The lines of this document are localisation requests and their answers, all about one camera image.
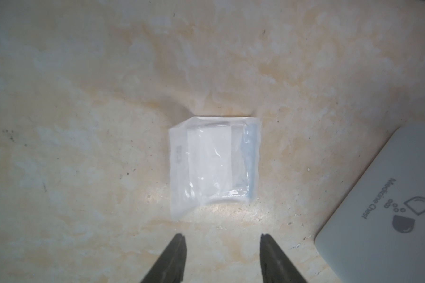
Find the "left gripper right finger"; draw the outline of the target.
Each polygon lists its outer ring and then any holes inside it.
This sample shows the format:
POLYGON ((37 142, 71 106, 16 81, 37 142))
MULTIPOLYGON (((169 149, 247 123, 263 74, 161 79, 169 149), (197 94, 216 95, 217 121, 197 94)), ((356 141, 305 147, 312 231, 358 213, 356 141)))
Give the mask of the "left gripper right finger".
POLYGON ((260 237, 260 266, 264 283, 307 283, 269 234, 260 237))

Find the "gauze packet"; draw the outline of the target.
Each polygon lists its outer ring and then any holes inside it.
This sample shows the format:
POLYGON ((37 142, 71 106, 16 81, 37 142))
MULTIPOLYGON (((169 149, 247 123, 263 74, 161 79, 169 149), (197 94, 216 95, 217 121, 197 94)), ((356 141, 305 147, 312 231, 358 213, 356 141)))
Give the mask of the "gauze packet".
POLYGON ((173 219, 201 206, 253 199, 261 127, 255 117, 193 116, 169 129, 173 219))

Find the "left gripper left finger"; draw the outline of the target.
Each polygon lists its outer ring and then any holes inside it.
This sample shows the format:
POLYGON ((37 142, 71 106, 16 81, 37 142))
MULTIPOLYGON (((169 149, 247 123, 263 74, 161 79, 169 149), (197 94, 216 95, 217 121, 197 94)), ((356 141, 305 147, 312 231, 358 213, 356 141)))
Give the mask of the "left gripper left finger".
POLYGON ((181 233, 175 234, 141 283, 181 283, 184 279, 187 246, 181 233))

